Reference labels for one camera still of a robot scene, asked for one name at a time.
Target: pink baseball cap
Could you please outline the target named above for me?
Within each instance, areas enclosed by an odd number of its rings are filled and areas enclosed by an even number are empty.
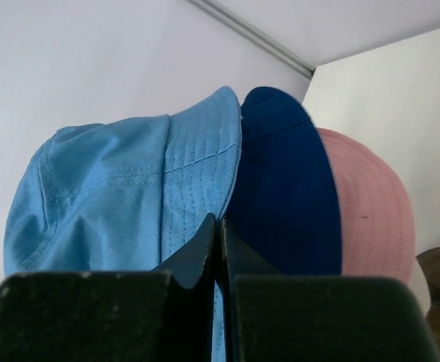
[[[414,215],[401,180],[361,143],[332,130],[318,131],[339,198],[342,275],[398,279],[426,314],[429,289],[416,260]]]

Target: ceiling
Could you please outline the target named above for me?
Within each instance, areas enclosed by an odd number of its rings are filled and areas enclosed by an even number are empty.
[[[217,0],[316,66],[440,28],[440,0]]]

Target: stitching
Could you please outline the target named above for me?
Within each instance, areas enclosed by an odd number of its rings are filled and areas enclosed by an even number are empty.
[[[239,144],[242,144],[242,140],[243,140],[243,134],[242,134],[242,114],[240,113],[239,118],[238,118],[238,138],[239,138]],[[226,214],[226,211],[228,210],[228,206],[229,203],[231,202],[232,198],[233,198],[233,193],[236,189],[236,181],[238,180],[238,172],[239,172],[239,168],[240,168],[240,160],[242,158],[242,148],[241,146],[239,146],[236,149],[236,154],[235,154],[236,158],[235,158],[235,168],[233,171],[233,179],[232,182],[229,186],[229,191],[228,191],[228,195],[226,196],[226,200],[225,203],[223,205],[223,209],[221,210],[221,216],[224,216]]]
[[[230,131],[230,129],[229,129],[229,127],[227,127],[226,128],[226,137],[228,138],[228,142],[231,140],[231,134],[229,133],[229,131]],[[215,173],[214,173],[215,176],[216,176],[216,168],[217,168],[218,161],[219,161],[219,159],[217,159],[217,161],[215,162]],[[224,158],[223,159],[223,172],[225,172],[225,170],[226,170],[227,162],[228,162],[227,158]],[[228,207],[228,199],[229,199],[230,192],[231,192],[232,187],[233,187],[234,184],[235,184],[235,179],[233,179],[233,181],[232,181],[232,183],[231,183],[231,185],[229,187],[228,194],[226,194],[226,198],[221,200],[221,210],[220,210],[220,213],[222,213],[223,210],[226,210],[226,208]]]
[[[183,164],[186,162],[186,146],[189,145],[188,134],[189,134],[189,125],[186,124],[186,142],[183,144]],[[186,202],[184,200],[185,189],[184,185],[184,168],[181,169],[181,200],[183,201],[183,242],[181,246],[186,243]]]
[[[163,173],[170,173],[170,172],[173,172],[173,171],[175,171],[175,170],[179,170],[180,168],[185,168],[185,167],[191,166],[192,164],[197,164],[198,162],[202,162],[202,161],[207,160],[207,159],[209,159],[209,158],[217,157],[217,156],[219,156],[219,155],[222,155],[222,154],[225,153],[225,152],[228,152],[232,147],[239,147],[239,146],[240,146],[240,145],[239,145],[238,143],[233,143],[232,145],[228,146],[227,149],[224,149],[224,150],[221,151],[221,152],[218,150],[218,152],[215,153],[215,154],[213,154],[213,155],[206,156],[206,157],[204,157],[204,158],[201,158],[201,159],[199,159],[199,160],[196,160],[196,161],[190,162],[190,163],[188,163],[188,164],[184,164],[183,166],[179,166],[179,167],[173,168],[173,169],[171,169],[171,170],[166,170],[166,171],[164,171]]]
[[[411,207],[411,202],[409,201],[409,195],[408,195],[408,193],[405,191],[405,188],[404,188],[404,185],[402,185],[402,181],[401,181],[401,179],[397,179],[397,182],[398,183],[401,183],[401,189],[404,191],[404,193],[406,194],[406,198],[408,199],[408,203],[409,203],[409,207]],[[403,238],[404,238],[404,224],[405,224],[405,221],[404,221],[404,219],[402,218],[402,212],[401,212],[401,205],[400,205],[400,203],[399,203],[399,200],[401,199],[401,197],[398,197],[398,192],[396,192],[396,188],[395,188],[395,186],[392,186],[392,190],[393,190],[393,193],[395,194],[395,205],[397,206],[397,211],[398,211],[398,219],[399,219],[399,240],[402,240]],[[398,271],[398,272],[400,272],[400,268],[399,268],[399,266],[401,265],[401,261],[402,261],[402,256],[404,255],[404,253],[405,253],[405,250],[404,250],[404,248],[403,248],[403,246],[402,246],[402,243],[399,243],[399,245],[400,245],[400,248],[401,248],[401,250],[400,250],[400,252],[398,253],[398,265],[397,265],[397,267],[396,267],[396,270]]]
[[[340,147],[338,143],[332,143],[331,145],[332,145],[333,147],[337,147],[337,148]],[[354,148],[354,147],[350,147],[350,148],[349,148],[349,151],[351,152],[350,154],[352,154],[353,152],[355,153],[355,151],[357,151],[357,149]],[[365,162],[366,162],[366,158],[359,158],[358,161],[361,162],[361,163],[363,163],[363,165],[364,165]],[[383,175],[386,174],[381,166],[377,166],[377,170],[380,171],[381,174],[383,174]],[[362,173],[360,173],[360,174],[362,175],[362,179],[365,181],[365,177],[364,177],[364,175],[363,175]],[[374,181],[375,181],[375,183],[377,184],[377,186],[379,186],[379,180],[378,180],[378,178],[374,177]],[[370,204],[372,204],[372,202],[371,202],[371,193],[370,193],[370,192],[368,192],[368,197],[369,197],[369,200],[370,200]],[[384,203],[384,205],[386,205],[386,196],[385,196],[385,194],[382,194],[382,199],[383,199],[383,203]],[[387,219],[387,221],[386,221],[386,225],[390,225],[390,224],[389,224],[389,221],[390,221],[390,219]],[[373,237],[372,237],[372,233],[373,233],[372,228],[373,228],[373,226],[371,225],[371,241],[372,241],[372,238],[373,238]],[[356,243],[355,243],[355,249],[356,249],[356,250],[358,249],[358,248],[357,248],[358,244],[359,244],[359,243],[356,241]],[[368,248],[369,255],[370,255],[371,252],[372,252],[372,245],[373,245],[372,243],[369,243],[369,248]],[[401,248],[401,250],[402,250],[402,246],[403,246],[402,243],[398,243],[398,246],[399,246],[399,247]],[[398,250],[398,252],[397,252],[397,254],[396,254],[396,255],[398,256],[398,260],[401,259],[401,254],[402,254],[402,252]],[[364,263],[364,268],[362,269],[362,273],[363,273],[364,275],[366,275],[366,274],[368,273],[369,264],[370,264],[370,260],[369,260],[369,258],[370,258],[370,257],[368,257],[368,260],[365,261],[365,263]],[[383,255],[383,264],[382,264],[382,266],[380,267],[380,271],[379,271],[380,275],[386,275],[386,273],[385,273],[385,272],[386,272],[386,261],[387,261],[386,254],[384,254],[384,255]],[[399,263],[398,263],[398,265],[396,266],[396,270],[399,271]]]
[[[169,190],[169,195],[170,195],[170,206],[171,206],[171,227],[169,228],[169,240],[168,240],[168,244],[169,244],[169,254],[167,256],[167,258],[169,258],[172,254],[172,240],[173,240],[173,221],[174,221],[174,206],[173,206],[173,187],[171,186],[170,190]]]
[[[173,158],[173,167],[176,164],[176,160],[177,160],[177,144],[178,144],[178,140],[180,138],[180,134],[181,134],[181,127],[178,130],[178,132],[176,133],[176,138],[174,140],[171,141],[171,144],[174,145],[173,149],[172,149],[172,158]]]
[[[331,144],[331,146],[332,146],[332,148],[339,148],[339,147],[341,147],[341,146],[339,146],[339,144],[338,143],[332,143]],[[340,159],[338,159],[338,161],[339,161],[339,165],[340,166],[345,166],[345,164],[344,163],[342,163],[342,162],[340,162]],[[349,166],[352,166],[352,168],[354,169],[354,171],[353,172],[357,172],[358,171],[358,168],[356,167],[356,165],[354,164],[354,163],[352,163],[352,164],[350,164]],[[362,179],[365,181],[365,176],[362,174],[362,173],[358,173],[358,174],[360,174],[361,175],[361,177],[362,177]],[[359,202],[359,187],[358,187],[358,183],[354,183],[354,187],[355,187],[355,213],[356,214],[359,214],[359,205],[360,205],[360,202]],[[349,262],[347,263],[347,265],[345,265],[344,264],[344,261],[342,262],[342,268],[343,268],[343,270],[342,270],[342,273],[344,273],[344,272],[349,272],[349,273],[351,273],[351,268],[352,268],[352,266],[354,265],[354,266],[356,266],[356,267],[359,267],[359,262],[356,262],[356,255],[358,254],[357,252],[358,252],[358,250],[360,250],[360,249],[363,249],[363,244],[361,244],[361,242],[365,242],[364,240],[359,240],[359,234],[360,234],[360,231],[359,231],[359,228],[355,228],[355,237],[353,238],[353,240],[354,240],[354,247],[353,247],[353,250],[354,251],[352,251],[352,255],[350,256],[350,258],[349,258]],[[365,274],[366,273],[366,268],[367,268],[367,266],[366,265],[368,265],[369,263],[370,263],[370,258],[371,258],[371,248],[369,248],[370,250],[368,250],[368,256],[367,256],[367,260],[364,260],[364,265],[363,265],[363,267],[362,267],[362,273],[363,274]]]
[[[42,150],[40,151],[40,154],[38,155],[38,170],[37,170],[37,173],[38,173],[38,181],[40,182],[40,189],[41,189],[41,191],[42,191],[42,212],[44,213],[44,217],[45,217],[45,219],[47,220],[47,222],[49,221],[48,220],[48,217],[47,217],[47,213],[45,212],[45,202],[46,202],[46,200],[47,200],[47,198],[46,198],[46,196],[45,196],[45,190],[44,190],[44,182],[43,182],[43,180],[42,180],[42,172],[40,172],[40,160],[42,159],[42,153],[44,153],[44,148],[42,147]]]
[[[205,133],[209,134],[209,132],[210,132],[210,122],[207,122]],[[203,153],[202,153],[203,158],[205,157],[205,154],[206,154],[206,145],[207,145],[207,143],[208,143],[208,138],[206,138],[205,142],[203,143]],[[202,168],[199,171],[199,188],[200,188],[200,191],[201,191],[201,201],[203,203],[204,209],[206,210],[206,201],[205,201],[205,195],[204,195],[205,190],[203,189],[203,171],[204,170],[205,170],[205,163],[203,162],[202,163]]]
[[[383,202],[384,202],[384,208],[383,208],[384,210],[383,211],[384,211],[384,217],[386,217],[386,228],[385,228],[385,230],[386,230],[386,239],[389,240],[391,238],[391,227],[390,227],[391,226],[391,220],[389,218],[389,211],[387,210],[388,209],[388,207],[387,207],[387,196],[384,193],[384,191],[382,190],[382,187],[380,186],[380,182],[379,182],[378,178],[376,178],[376,177],[374,177],[374,178],[375,178],[376,184],[379,186],[380,193],[382,193],[382,197],[383,197]],[[384,250],[384,252],[383,252],[383,265],[381,267],[381,273],[384,273],[386,271],[386,265],[388,263],[389,263],[389,261],[388,261],[387,253],[386,253],[386,250]]]
[[[218,149],[220,149],[220,141],[218,140]],[[217,174],[217,169],[218,169],[218,159],[214,160],[214,169],[213,169],[213,173],[211,174],[211,184],[214,185],[213,189],[215,189],[215,181],[216,181],[216,174]]]
[[[195,135],[195,139],[194,139],[194,143],[193,143],[193,147],[192,147],[192,159],[193,160],[196,159],[196,141],[198,140],[198,134],[199,134],[199,127],[196,127],[196,135]],[[193,212],[193,214],[192,214],[193,215],[192,227],[193,227],[193,231],[195,232],[196,231],[196,218],[195,218],[195,215],[197,215],[197,213],[196,213],[196,206],[195,206],[195,198],[192,195],[192,177],[193,177],[193,174],[194,174],[194,170],[193,170],[193,172],[191,172],[191,180],[189,182],[189,193],[191,195],[192,212]]]
[[[110,187],[110,186],[124,186],[124,185],[156,185],[157,183],[107,183],[105,185],[102,185],[101,187],[98,187],[97,190],[102,189],[102,188],[106,188],[106,187]],[[87,190],[84,190],[83,192],[79,192],[78,194],[71,194],[68,196],[64,196],[62,199],[64,198],[68,198],[68,197],[72,197],[72,196],[79,196],[79,195],[90,195],[91,192],[86,192],[89,190],[94,189],[94,187],[90,187]]]
[[[226,136],[229,139],[229,130],[226,132]],[[222,172],[222,174],[226,173],[226,170],[228,168],[227,166],[228,166],[228,158],[225,157],[225,158],[223,158],[223,172]],[[215,209],[219,210],[218,211],[219,213],[222,213],[223,210],[225,210],[227,208],[227,206],[228,206],[228,199],[229,199],[229,193],[231,192],[232,185],[234,185],[234,184],[235,184],[235,179],[233,179],[233,181],[230,183],[229,190],[228,190],[228,193],[226,194],[226,197],[222,197],[221,198],[220,205],[215,205]]]
[[[45,156],[45,165],[46,165],[46,167],[47,167],[48,177],[49,177],[50,182],[51,182],[51,191],[52,191],[52,195],[55,197],[54,182],[53,182],[53,180],[52,180],[51,168],[50,168],[50,166],[49,166],[49,164],[48,164],[48,156],[49,156],[50,153],[51,153],[51,149],[52,149],[52,143],[53,143],[53,141],[54,141],[54,139],[52,138],[52,140],[51,140],[51,144],[50,144],[50,146],[48,147],[48,151],[47,151],[47,154],[46,154],[46,156]],[[58,222],[57,222],[57,202],[56,202],[55,200],[53,200],[53,203],[54,203],[54,221],[55,221],[54,231],[52,232],[52,235],[51,235],[48,239],[46,239],[46,240],[44,241],[44,243],[43,243],[44,245],[43,245],[42,249],[40,250],[40,252],[38,253],[38,255],[37,255],[35,258],[31,258],[31,260],[28,262],[28,264],[26,264],[26,265],[23,267],[23,270],[27,270],[28,268],[30,268],[30,266],[31,266],[34,262],[36,262],[36,261],[38,260],[38,258],[40,258],[40,256],[44,253],[45,248],[49,245],[49,243],[51,242],[52,238],[55,236],[55,233],[57,232],[57,224],[58,224]],[[36,253],[37,249],[35,249],[34,252],[33,252],[32,254],[30,254],[30,256],[32,256],[34,253]]]
[[[67,195],[64,195],[64,196],[57,196],[57,197],[55,197],[55,198],[53,198],[51,200],[58,200],[60,198],[69,198],[71,196],[80,195],[80,194],[82,194],[82,193],[84,193],[84,192],[86,192],[86,191],[88,191],[90,189],[93,189],[94,186],[99,185],[100,183],[102,183],[102,182],[104,182],[104,181],[106,181],[108,179],[118,179],[118,178],[121,178],[121,177],[149,176],[149,175],[159,175],[159,174],[161,174],[161,173],[160,172],[156,172],[156,173],[135,173],[135,174],[131,174],[131,175],[109,176],[109,177],[105,177],[103,179],[100,179],[99,181],[97,181],[95,183],[91,183],[89,185],[86,184],[87,187],[85,189],[82,189],[80,192],[76,192],[76,193],[73,193],[73,194],[67,194]],[[143,183],[137,183],[137,184],[131,183],[130,185],[144,185],[144,184]]]
[[[144,167],[144,168],[155,168],[155,167],[157,167],[157,166]],[[95,183],[86,183],[85,185],[86,186],[94,186],[94,185],[96,185],[98,183],[101,183],[102,181],[104,181],[106,179],[115,179],[115,178],[118,178],[118,177],[148,176],[148,175],[159,175],[159,174],[162,173],[162,171],[159,171],[159,172],[144,172],[144,173],[131,173],[131,174],[125,174],[125,175],[107,176],[107,177],[104,177],[104,178],[100,179],[101,176],[107,175],[108,173],[115,173],[115,172],[118,172],[118,171],[129,171],[129,170],[142,170],[142,168],[130,168],[130,169],[122,169],[122,170],[111,170],[109,172],[100,173],[99,175],[96,175],[96,177],[95,177],[96,182]],[[84,186],[71,187],[71,188],[69,188],[69,190],[80,189],[81,187],[84,187]]]

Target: fabric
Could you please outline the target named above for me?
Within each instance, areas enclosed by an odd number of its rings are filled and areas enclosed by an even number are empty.
[[[320,136],[302,106],[270,87],[242,105],[242,159],[227,216],[240,238],[288,275],[339,275],[337,193]]]
[[[18,186],[5,274],[156,267],[225,213],[240,145],[227,87],[176,115],[57,131]]]
[[[334,172],[342,216],[342,274],[384,276],[407,284],[426,315],[426,278],[415,259],[414,215],[401,180],[371,150],[318,129]]]

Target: white wall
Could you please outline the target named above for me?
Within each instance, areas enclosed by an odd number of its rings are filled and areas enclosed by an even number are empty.
[[[319,67],[303,104],[319,127],[391,165],[411,198],[417,252],[440,246],[440,30]]]
[[[0,280],[5,220],[59,127],[172,113],[216,88],[303,98],[308,82],[178,0],[0,0]]]

